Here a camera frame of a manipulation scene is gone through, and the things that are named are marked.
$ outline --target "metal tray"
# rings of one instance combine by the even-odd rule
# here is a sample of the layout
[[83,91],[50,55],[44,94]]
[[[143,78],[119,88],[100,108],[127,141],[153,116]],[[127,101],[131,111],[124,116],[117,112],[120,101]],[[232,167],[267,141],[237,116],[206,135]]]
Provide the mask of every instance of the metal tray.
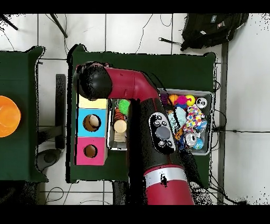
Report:
[[[158,89],[161,94],[164,94],[165,91],[163,89]],[[166,89],[167,93],[170,94],[177,94],[177,95],[193,95],[195,97],[204,97],[208,104],[205,108],[201,109],[201,112],[206,115],[207,119],[207,127],[204,134],[204,146],[201,150],[192,150],[193,155],[207,155],[210,152],[211,148],[211,128],[213,122],[213,94],[211,92],[206,91],[194,91],[194,90],[179,90],[179,89]],[[114,129],[113,129],[113,113],[115,107],[116,99],[112,99],[112,107],[109,109],[109,123],[108,123],[108,133],[107,133],[107,146],[110,150],[127,150],[126,143],[118,143],[114,141]]]

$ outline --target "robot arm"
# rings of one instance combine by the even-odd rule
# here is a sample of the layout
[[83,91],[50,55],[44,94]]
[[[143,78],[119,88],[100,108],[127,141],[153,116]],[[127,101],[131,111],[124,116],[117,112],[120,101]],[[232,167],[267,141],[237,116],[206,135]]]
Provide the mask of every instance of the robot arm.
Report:
[[89,100],[131,99],[127,130],[130,175],[135,173],[137,182],[145,180],[147,204],[194,204],[167,113],[145,74],[89,62],[77,66],[73,85]]

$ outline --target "green toy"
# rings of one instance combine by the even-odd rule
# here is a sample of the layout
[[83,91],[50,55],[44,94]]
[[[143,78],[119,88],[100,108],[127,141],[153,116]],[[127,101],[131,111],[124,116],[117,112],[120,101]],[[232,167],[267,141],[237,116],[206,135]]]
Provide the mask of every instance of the green toy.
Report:
[[130,101],[126,99],[120,99],[118,102],[119,110],[122,114],[128,115]]

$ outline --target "dark green tablecloth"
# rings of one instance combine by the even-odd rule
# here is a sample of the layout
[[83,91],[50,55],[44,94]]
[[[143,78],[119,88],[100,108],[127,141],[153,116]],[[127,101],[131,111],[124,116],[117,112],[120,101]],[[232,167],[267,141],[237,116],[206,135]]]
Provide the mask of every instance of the dark green tablecloth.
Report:
[[12,99],[22,116],[14,133],[0,138],[0,180],[47,181],[35,167],[35,64],[42,52],[41,46],[27,52],[0,52],[0,95]]
[[[154,73],[167,89],[200,90],[213,92],[213,70],[215,54],[194,55],[149,55],[120,54],[112,52],[86,52],[82,45],[71,49],[69,82],[78,64],[87,61],[107,62],[115,68],[144,71],[151,76]],[[155,79],[158,88],[161,84]],[[74,165],[76,93],[72,89],[71,117],[71,157],[70,180],[127,180],[126,153],[109,151],[104,166]],[[209,155],[195,156],[198,172],[205,187],[208,187]]]

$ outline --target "yellow ball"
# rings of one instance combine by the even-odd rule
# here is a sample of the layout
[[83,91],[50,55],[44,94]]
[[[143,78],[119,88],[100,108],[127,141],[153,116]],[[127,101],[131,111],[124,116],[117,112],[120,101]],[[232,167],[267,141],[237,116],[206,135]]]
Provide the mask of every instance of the yellow ball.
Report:
[[187,105],[188,106],[193,106],[195,103],[195,97],[193,95],[186,95],[187,98]]
[[169,99],[171,100],[173,105],[175,104],[175,101],[177,100],[177,98],[178,98],[178,95],[176,94],[172,94],[169,96]]

